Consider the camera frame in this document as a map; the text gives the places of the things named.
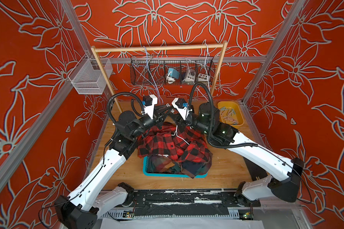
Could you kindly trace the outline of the red black plaid shirt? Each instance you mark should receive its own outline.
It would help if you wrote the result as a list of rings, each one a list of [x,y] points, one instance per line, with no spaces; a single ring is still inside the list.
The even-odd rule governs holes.
[[[174,124],[165,122],[161,129],[152,127],[138,137],[138,157],[149,157],[151,170],[156,173],[179,173],[191,177],[207,173],[212,166],[213,154],[204,135],[186,127],[184,131],[191,143],[180,148],[172,142],[172,126]]]

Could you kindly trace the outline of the white wire hanger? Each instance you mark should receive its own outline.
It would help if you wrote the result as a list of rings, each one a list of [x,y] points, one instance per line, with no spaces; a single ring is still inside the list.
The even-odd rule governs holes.
[[[198,65],[200,65],[204,70],[205,70],[205,74],[206,75],[209,75],[210,76],[210,69],[211,69],[211,64],[213,63],[213,59],[211,59],[211,63],[210,63],[210,66],[209,68],[207,67],[207,64],[208,64],[208,56],[210,55],[210,52],[209,52],[209,47],[208,47],[208,44],[205,44],[206,46],[206,55],[205,55],[205,61],[203,64],[201,63],[198,63],[196,61],[193,61],[193,60],[189,60],[187,57],[185,58],[186,59],[186,63],[187,64],[193,64],[195,65],[195,67],[197,68]],[[211,84],[208,83],[207,84],[207,87],[209,89],[209,92],[211,93]]]
[[[153,60],[154,54],[149,53],[146,46],[142,47],[142,51],[145,54],[144,60],[142,60],[141,54],[131,57],[131,83],[142,88],[149,87],[155,92],[157,98],[163,101],[159,88],[164,83],[164,77],[159,75],[159,60]]]
[[[172,138],[172,142],[180,148],[186,148],[191,143],[191,141],[186,135],[186,132],[184,130],[181,132],[178,129],[178,126],[171,127],[171,138]]]

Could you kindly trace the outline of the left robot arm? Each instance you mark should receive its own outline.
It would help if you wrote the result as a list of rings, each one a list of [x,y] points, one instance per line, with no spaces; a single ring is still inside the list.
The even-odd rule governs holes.
[[[133,96],[140,105],[141,113],[127,110],[116,120],[112,115],[117,97]],[[161,128],[164,120],[172,111],[170,105],[157,104],[155,95],[139,99],[129,92],[113,95],[107,103],[107,113],[115,132],[106,144],[106,150],[100,162],[67,196],[59,196],[54,204],[58,220],[68,229],[91,229],[96,221],[112,208],[123,203],[133,202],[133,188],[126,183],[117,185],[107,194],[100,192],[114,173],[129,159],[138,146],[138,138],[147,134],[152,127]]]

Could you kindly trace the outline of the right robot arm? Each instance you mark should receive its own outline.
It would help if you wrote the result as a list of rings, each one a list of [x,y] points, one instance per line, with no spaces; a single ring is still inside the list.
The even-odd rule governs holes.
[[[240,183],[235,192],[238,205],[245,206],[255,200],[270,197],[277,197],[288,203],[297,200],[304,168],[301,159],[276,154],[231,125],[220,122],[219,110],[210,94],[208,101],[200,105],[198,114],[193,112],[191,98],[188,101],[175,98],[172,106],[178,111],[174,116],[178,125],[198,130],[206,135],[206,140],[212,147],[234,152],[268,172],[264,178]]]

